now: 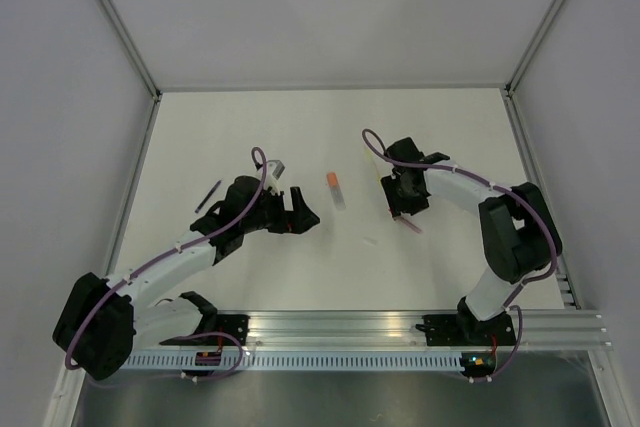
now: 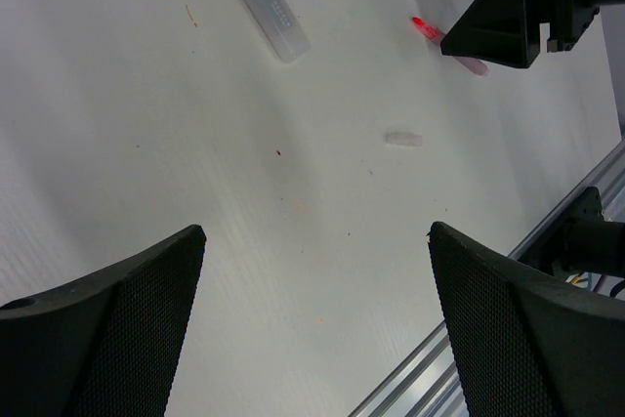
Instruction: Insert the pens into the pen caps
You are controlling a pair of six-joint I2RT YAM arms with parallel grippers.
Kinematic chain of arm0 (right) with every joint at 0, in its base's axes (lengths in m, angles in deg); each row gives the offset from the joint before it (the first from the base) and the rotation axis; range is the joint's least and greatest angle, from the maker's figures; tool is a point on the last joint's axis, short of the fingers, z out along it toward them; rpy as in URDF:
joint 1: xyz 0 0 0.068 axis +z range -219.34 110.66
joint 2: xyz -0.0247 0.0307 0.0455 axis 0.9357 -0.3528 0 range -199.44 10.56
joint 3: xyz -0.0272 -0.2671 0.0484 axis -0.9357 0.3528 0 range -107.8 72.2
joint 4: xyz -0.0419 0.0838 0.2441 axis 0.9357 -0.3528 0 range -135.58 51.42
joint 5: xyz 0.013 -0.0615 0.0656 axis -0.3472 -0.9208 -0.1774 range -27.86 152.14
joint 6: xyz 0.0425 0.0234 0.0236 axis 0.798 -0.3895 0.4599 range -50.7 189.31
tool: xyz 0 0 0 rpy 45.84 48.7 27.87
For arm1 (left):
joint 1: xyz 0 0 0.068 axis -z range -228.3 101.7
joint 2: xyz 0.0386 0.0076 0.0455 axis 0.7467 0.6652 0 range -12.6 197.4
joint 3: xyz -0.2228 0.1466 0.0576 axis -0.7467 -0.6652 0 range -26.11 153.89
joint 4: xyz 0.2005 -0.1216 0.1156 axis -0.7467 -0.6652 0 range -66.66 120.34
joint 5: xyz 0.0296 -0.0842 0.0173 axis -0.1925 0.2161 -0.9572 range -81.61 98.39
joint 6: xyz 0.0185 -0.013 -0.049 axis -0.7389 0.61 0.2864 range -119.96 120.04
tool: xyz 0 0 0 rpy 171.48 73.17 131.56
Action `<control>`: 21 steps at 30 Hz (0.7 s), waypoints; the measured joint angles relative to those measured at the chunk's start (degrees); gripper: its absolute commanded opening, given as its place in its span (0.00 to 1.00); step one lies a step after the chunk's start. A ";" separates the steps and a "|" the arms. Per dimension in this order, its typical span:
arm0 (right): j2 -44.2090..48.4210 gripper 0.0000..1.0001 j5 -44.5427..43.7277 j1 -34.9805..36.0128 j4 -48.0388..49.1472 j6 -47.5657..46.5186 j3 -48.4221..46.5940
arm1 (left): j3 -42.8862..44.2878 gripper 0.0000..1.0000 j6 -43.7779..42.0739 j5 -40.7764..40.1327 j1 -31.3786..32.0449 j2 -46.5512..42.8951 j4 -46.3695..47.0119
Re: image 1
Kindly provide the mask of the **red pink pen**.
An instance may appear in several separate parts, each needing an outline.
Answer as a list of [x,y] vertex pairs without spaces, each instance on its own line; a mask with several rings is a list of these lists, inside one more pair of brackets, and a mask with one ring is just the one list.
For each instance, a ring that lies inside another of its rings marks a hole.
[[400,220],[408,227],[410,228],[413,232],[415,232],[416,234],[421,235],[423,233],[422,229],[420,227],[418,227],[417,225],[415,225],[412,221],[410,221],[409,219],[405,218],[405,217],[401,217]]

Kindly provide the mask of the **orange highlighter pen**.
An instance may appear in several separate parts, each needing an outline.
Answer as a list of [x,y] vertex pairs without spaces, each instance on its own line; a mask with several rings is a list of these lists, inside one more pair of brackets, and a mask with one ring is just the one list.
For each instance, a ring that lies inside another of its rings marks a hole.
[[326,179],[334,206],[337,210],[344,211],[346,209],[346,203],[336,173],[328,172]]

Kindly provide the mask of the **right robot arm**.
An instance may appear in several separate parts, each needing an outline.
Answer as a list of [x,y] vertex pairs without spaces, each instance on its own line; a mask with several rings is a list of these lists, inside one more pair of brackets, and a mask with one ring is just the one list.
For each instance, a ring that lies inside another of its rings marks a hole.
[[459,301],[455,329],[464,342],[481,342],[495,332],[498,318],[527,284],[554,273],[562,253],[539,187],[531,182],[495,185],[445,154],[424,154],[410,137],[385,147],[379,157],[392,165],[392,173],[380,183],[393,218],[425,211],[431,197],[478,218],[487,267]]

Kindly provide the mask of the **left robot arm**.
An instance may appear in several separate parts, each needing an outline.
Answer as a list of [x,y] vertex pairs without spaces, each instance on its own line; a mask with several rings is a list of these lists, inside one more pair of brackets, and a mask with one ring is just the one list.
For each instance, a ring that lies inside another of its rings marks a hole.
[[168,302],[160,297],[221,263],[251,233],[301,235],[319,223],[300,188],[284,193],[256,177],[236,178],[175,247],[136,269],[104,278],[87,273],[75,282],[52,334],[66,368],[101,381],[134,350],[155,344],[242,346],[200,294],[187,291]]

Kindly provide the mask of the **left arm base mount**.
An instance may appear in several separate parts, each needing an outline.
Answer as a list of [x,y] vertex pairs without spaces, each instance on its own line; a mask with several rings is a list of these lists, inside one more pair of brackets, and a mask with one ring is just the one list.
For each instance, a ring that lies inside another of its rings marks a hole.
[[246,345],[246,339],[249,333],[250,316],[246,314],[219,314],[214,326],[214,331],[227,334],[225,336],[216,336],[214,343],[222,349],[226,346],[234,346],[231,340],[233,337],[241,346]]

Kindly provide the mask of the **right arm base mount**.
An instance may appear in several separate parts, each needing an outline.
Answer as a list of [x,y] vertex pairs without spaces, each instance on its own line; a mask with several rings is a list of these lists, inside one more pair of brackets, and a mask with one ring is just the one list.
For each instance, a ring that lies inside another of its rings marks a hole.
[[511,317],[502,313],[488,321],[477,321],[458,314],[429,314],[415,328],[430,347],[514,346],[516,332]]

